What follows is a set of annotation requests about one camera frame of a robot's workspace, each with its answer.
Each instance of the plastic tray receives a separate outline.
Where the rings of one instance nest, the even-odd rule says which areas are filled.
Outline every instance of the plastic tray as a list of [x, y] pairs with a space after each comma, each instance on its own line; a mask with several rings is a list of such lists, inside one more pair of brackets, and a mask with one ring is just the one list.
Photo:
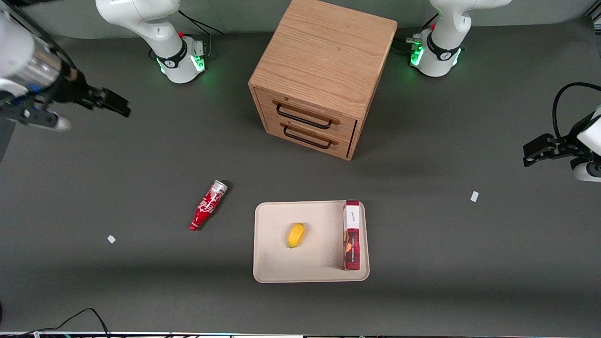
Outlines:
[[[252, 274], [260, 283], [362, 281], [370, 274], [361, 204], [361, 269], [343, 269], [343, 207], [345, 201], [262, 203], [255, 210]], [[300, 245], [289, 248], [288, 233], [296, 222], [307, 232]]]

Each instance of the drawer handle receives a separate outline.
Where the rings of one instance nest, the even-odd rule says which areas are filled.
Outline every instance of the drawer handle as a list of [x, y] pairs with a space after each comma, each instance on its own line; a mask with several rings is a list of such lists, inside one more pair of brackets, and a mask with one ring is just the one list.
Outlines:
[[286, 136], [288, 136], [290, 138], [294, 138], [297, 141], [310, 144], [310, 145], [312, 145], [314, 147], [318, 147], [318, 148], [321, 148], [321, 149], [328, 149], [332, 145], [332, 141], [329, 141], [328, 145], [324, 146], [323, 144], [315, 143], [313, 141], [306, 140], [306, 139], [304, 139], [302, 137], [299, 137], [299, 136], [296, 136], [296, 135], [292, 135], [292, 134], [288, 133], [287, 130], [288, 130], [288, 126], [284, 126], [284, 135], [286, 135]]
[[315, 123], [313, 121], [305, 120], [304, 118], [296, 117], [294, 115], [286, 114], [285, 112], [279, 110], [280, 108], [282, 108], [282, 105], [280, 103], [278, 103], [278, 106], [275, 108], [275, 110], [278, 112], [278, 115], [290, 118], [294, 121], [302, 122], [302, 123], [308, 124], [312, 127], [319, 128], [319, 129], [329, 129], [332, 126], [332, 122], [333, 122], [332, 120], [330, 120], [330, 122], [328, 122], [326, 125], [323, 125], [323, 124]]

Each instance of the black cable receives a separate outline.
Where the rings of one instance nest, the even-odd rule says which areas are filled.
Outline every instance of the black cable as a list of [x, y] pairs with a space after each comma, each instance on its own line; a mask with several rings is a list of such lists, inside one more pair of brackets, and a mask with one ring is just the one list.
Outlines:
[[426, 22], [422, 28], [426, 28], [428, 27], [428, 25], [430, 24], [430, 22], [434, 21], [434, 19], [438, 16], [438, 13], [436, 13], [430, 20], [428, 20], [428, 22]]
[[181, 10], [179, 10], [179, 11], [177, 11], [177, 12], [178, 12], [178, 13], [180, 13], [180, 14], [181, 14], [181, 15], [183, 15], [183, 16], [184, 16], [186, 19], [188, 19], [188, 20], [190, 20], [190, 21], [192, 21], [192, 22], [200, 23], [202, 26], [205, 26], [205, 27], [207, 27], [207, 28], [210, 28], [210, 29], [212, 29], [212, 30], [216, 31], [217, 33], [220, 33], [221, 35], [224, 35], [224, 33], [223, 33], [222, 31], [218, 30], [217, 28], [211, 27], [211, 26], [207, 25], [206, 23], [202, 23], [202, 22], [200, 22], [200, 21], [198, 21], [198, 20], [196, 20], [196, 19], [193, 19], [193, 18], [191, 18], [191, 17], [189, 17], [188, 15], [186, 15], [186, 13], [182, 12]]
[[67, 318], [67, 320], [65, 320], [64, 322], [62, 322], [62, 324], [59, 325], [59, 326], [57, 326], [57, 327], [39, 328], [37, 330], [29, 331], [27, 333], [23, 333], [23, 334], [20, 334], [18, 336], [14, 336], [14, 338], [23, 338], [25, 336], [29, 336], [30, 334], [32, 334], [34, 332], [39, 332], [39, 331], [56, 331], [56, 330], [59, 330], [61, 327], [63, 327], [63, 325], [65, 325], [66, 323], [68, 323], [71, 319], [73, 319], [73, 318], [81, 315], [83, 312], [86, 312], [87, 310], [90, 310], [90, 311], [94, 312], [94, 314], [96, 315], [96, 318], [98, 318], [98, 320], [100, 321], [100, 324], [102, 325], [102, 330], [105, 332], [106, 337], [107, 338], [111, 338], [111, 335], [109, 334], [109, 330], [107, 329], [105, 322], [102, 320], [102, 318], [100, 317], [100, 315], [96, 312], [96, 310], [92, 309], [91, 307], [88, 307], [86, 309], [81, 310], [80, 312], [77, 312], [73, 316]]
[[19, 25], [21, 25], [21, 27], [27, 29], [29, 31], [29, 28], [27, 28], [23, 23], [21, 23], [21, 21], [19, 21], [14, 15], [9, 14], [10, 18], [13, 19], [16, 23], [18, 23]]
[[47, 31], [44, 30], [44, 28], [40, 27], [40, 25], [38, 25], [32, 18], [30, 18], [29, 15], [27, 15], [27, 13], [22, 11], [19, 7], [11, 4], [10, 1], [2, 0], [2, 2], [4, 2], [4, 4], [8, 8], [10, 8], [11, 11], [15, 12], [15, 14], [17, 14], [19, 17], [21, 17], [23, 20], [25, 20], [25, 22], [27, 22], [27, 24], [29, 26], [32, 26], [38, 32], [38, 34], [40, 35], [40, 38], [42, 40], [44, 40], [46, 43], [50, 44], [54, 49], [56, 49], [66, 59], [66, 61], [69, 63], [69, 66], [71, 66], [71, 68], [77, 69], [77, 67], [75, 67], [75, 63], [69, 57], [67, 52], [65, 52], [65, 50], [63, 48], [61, 48], [61, 46], [59, 46], [58, 43], [56, 43], [56, 41], [54, 41], [54, 39], [50, 36], [50, 34], [48, 34]]
[[560, 144], [564, 145], [564, 140], [562, 139], [561, 135], [560, 135], [560, 130], [559, 127], [557, 126], [557, 104], [560, 101], [560, 97], [561, 95], [570, 87], [575, 87], [575, 86], [580, 86], [580, 87], [587, 87], [587, 88], [591, 88], [591, 89], [595, 89], [598, 91], [601, 91], [601, 86], [598, 85], [594, 85], [594, 84], [590, 84], [587, 82], [572, 82], [571, 84], [567, 84], [565, 85], [562, 89], [559, 90], [559, 92], [557, 92], [557, 95], [555, 96], [555, 100], [553, 101], [553, 111], [552, 111], [552, 119], [553, 119], [553, 131], [555, 132], [555, 138], [559, 141]]
[[587, 15], [591, 15], [591, 14], [593, 14], [593, 13], [594, 13], [594, 12], [595, 12], [597, 9], [599, 9], [599, 6], [601, 6], [601, 2], [600, 2], [600, 3], [598, 3], [598, 4], [595, 6], [595, 8], [593, 8], [592, 10], [590, 10], [590, 11], [588, 12], [588, 14], [587, 14]]
[[399, 51], [399, 52], [407, 53], [407, 51], [406, 51], [406, 50], [404, 50], [404, 49], [401, 49], [401, 48], [399, 48], [399, 47], [395, 46], [394, 44], [390, 45], [390, 47], [392, 47], [392, 48], [396, 49], [396, 50], [397, 50], [397, 51]]
[[205, 34], [207, 34], [207, 35], [209, 36], [209, 51], [206, 53], [206, 57], [209, 57], [209, 56], [211, 56], [211, 52], [213, 51], [213, 35], [212, 35], [211, 33], [209, 33], [209, 32], [208, 32], [206, 29], [204, 29], [203, 27], [201, 27], [201, 26], [198, 24], [198, 23], [200, 23], [200, 24], [204, 25], [202, 22], [200, 22], [200, 21], [197, 21], [197, 20], [195, 20], [195, 19], [193, 19], [193, 18], [191, 18], [191, 17], [189, 17], [189, 16], [185, 15], [185, 14], [184, 14], [184, 12], [182, 12], [182, 11], [179, 11], [179, 12], [180, 12], [180, 14], [181, 14], [181, 15], [183, 15], [183, 16], [184, 16], [186, 19], [190, 20], [190, 22], [192, 22], [192, 24], [193, 24], [193, 25], [195, 25], [196, 27], [198, 27], [200, 30], [202, 30], [202, 31], [203, 31]]

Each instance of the wall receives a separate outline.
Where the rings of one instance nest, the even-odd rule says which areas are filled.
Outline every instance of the wall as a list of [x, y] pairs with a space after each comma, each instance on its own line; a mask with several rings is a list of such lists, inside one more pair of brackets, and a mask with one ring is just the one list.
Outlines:
[[[182, 0], [182, 10], [225, 32], [273, 31], [290, 0]], [[327, 2], [396, 20], [399, 27], [421, 26], [436, 12], [426, 0], [327, 0]], [[513, 0], [508, 6], [473, 11], [476, 26], [556, 23], [581, 16], [594, 0]], [[62, 0], [29, 7], [27, 12], [55, 35], [77, 38], [133, 36], [106, 23], [94, 0]], [[173, 14], [176, 29], [198, 31]]]

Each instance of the cabinet top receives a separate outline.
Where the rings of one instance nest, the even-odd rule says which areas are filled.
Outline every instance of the cabinet top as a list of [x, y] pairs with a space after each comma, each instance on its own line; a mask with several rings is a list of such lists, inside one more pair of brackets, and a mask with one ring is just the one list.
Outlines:
[[292, 0], [249, 84], [362, 119], [397, 22], [317, 0]]

